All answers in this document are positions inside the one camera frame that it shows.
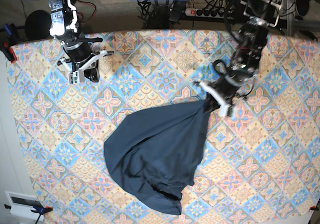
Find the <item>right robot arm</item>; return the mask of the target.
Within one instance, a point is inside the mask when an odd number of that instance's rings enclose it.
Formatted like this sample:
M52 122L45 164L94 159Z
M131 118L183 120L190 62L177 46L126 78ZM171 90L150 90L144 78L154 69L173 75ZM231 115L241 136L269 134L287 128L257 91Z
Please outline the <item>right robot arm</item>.
M103 39L85 37L75 6L77 0L48 1L51 8L50 35L60 42L67 55L67 58L61 58L57 65L62 65L67 70L69 84L84 83L86 79L98 83L99 60L114 52L92 48L93 43L102 42Z

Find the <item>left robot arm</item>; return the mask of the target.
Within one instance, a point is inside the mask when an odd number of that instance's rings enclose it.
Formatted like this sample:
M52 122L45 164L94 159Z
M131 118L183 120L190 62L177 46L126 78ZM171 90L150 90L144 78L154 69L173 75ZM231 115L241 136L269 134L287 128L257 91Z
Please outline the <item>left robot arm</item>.
M197 83L205 92L205 112L219 111L221 117L231 116L234 111L233 98L246 98L238 94L238 90L248 80L254 78L260 66L262 52L267 44L269 28L275 27L282 8L278 0L245 0L244 15L248 21L234 35L229 25L230 9L240 3L231 0L224 10L226 31L237 43L237 47L228 64L217 59L212 67L219 75L212 83Z

